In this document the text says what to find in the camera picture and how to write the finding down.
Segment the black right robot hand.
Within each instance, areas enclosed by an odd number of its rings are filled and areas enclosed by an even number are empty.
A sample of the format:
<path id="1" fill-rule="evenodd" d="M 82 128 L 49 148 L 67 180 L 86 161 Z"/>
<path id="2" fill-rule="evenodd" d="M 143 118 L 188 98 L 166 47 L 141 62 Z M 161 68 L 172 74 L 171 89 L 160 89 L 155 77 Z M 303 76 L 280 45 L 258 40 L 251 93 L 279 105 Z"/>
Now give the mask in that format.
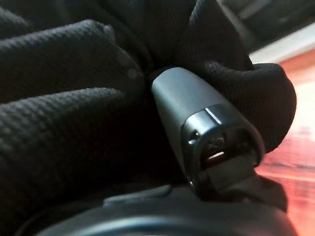
<path id="1" fill-rule="evenodd" d="M 155 77 L 151 91 L 186 186 L 133 191 L 47 210 L 19 236 L 295 236 L 281 184 L 258 175 L 258 130 L 186 69 Z"/>

